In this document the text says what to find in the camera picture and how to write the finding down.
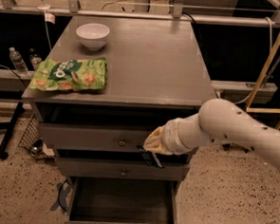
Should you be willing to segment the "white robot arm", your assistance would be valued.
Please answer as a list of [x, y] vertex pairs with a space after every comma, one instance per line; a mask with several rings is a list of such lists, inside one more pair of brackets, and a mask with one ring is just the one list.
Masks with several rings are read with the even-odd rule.
[[235, 143], [254, 151], [280, 171], [280, 130], [258, 122], [224, 99], [205, 102], [197, 114], [175, 118], [155, 129], [143, 148], [162, 155], [182, 155], [199, 146]]

